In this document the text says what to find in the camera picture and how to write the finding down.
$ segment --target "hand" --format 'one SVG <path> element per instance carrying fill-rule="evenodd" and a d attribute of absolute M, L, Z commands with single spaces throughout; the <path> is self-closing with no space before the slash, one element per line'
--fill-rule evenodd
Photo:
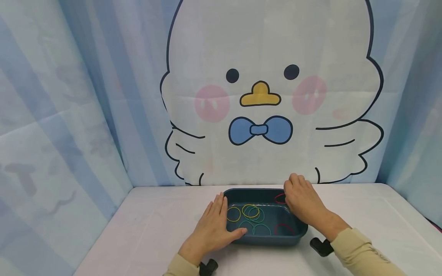
<path fill-rule="evenodd" d="M 319 198 L 310 181 L 304 176 L 291 174 L 284 183 L 286 203 L 292 213 L 304 223 L 313 226 L 329 241 L 333 241 L 338 234 L 351 228 L 337 214 L 329 211 Z"/>
<path fill-rule="evenodd" d="M 226 247 L 247 233 L 247 228 L 227 231 L 227 206 L 227 198 L 223 193 L 209 203 L 194 232 L 181 246 L 178 252 L 180 256 L 199 266 L 204 255 Z"/>

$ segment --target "black eye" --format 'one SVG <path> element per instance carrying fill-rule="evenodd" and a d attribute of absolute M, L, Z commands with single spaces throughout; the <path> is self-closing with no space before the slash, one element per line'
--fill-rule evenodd
<path fill-rule="evenodd" d="M 287 66 L 286 69 L 284 70 L 284 77 L 286 77 L 286 79 L 293 80 L 297 78 L 298 75 L 299 75 L 299 67 L 297 67 L 294 64 Z"/>
<path fill-rule="evenodd" d="M 236 69 L 230 69 L 225 75 L 225 79 L 230 83 L 235 83 L 240 78 L 240 73 Z"/>

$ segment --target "left hand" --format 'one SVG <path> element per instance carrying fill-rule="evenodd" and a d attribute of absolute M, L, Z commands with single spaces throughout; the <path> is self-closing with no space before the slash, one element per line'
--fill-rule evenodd
<path fill-rule="evenodd" d="M 215 197 L 207 206 L 194 232 L 183 243 L 178 254 L 188 262 L 199 266 L 204 255 L 220 250 L 247 233 L 247 228 L 233 232 L 226 229 L 227 198 L 223 193 Z"/>

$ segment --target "beige sleeve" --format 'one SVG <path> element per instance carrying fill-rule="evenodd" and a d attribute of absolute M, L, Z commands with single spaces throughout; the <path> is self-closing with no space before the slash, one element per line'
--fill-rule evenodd
<path fill-rule="evenodd" d="M 331 246 L 344 267 L 355 276 L 405 275 L 357 229 L 342 231 Z"/>
<path fill-rule="evenodd" d="M 163 276 L 199 276 L 199 268 L 175 254 Z"/>

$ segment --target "pink cheek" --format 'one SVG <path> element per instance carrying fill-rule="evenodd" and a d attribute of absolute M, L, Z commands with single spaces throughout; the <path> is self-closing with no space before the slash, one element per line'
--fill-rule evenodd
<path fill-rule="evenodd" d="M 305 78 L 293 93 L 293 108 L 302 115 L 315 113 L 325 100 L 327 85 L 318 76 Z"/>
<path fill-rule="evenodd" d="M 196 94 L 195 110 L 198 116 L 210 123 L 222 121 L 229 113 L 229 96 L 219 86 L 207 85 Z"/>

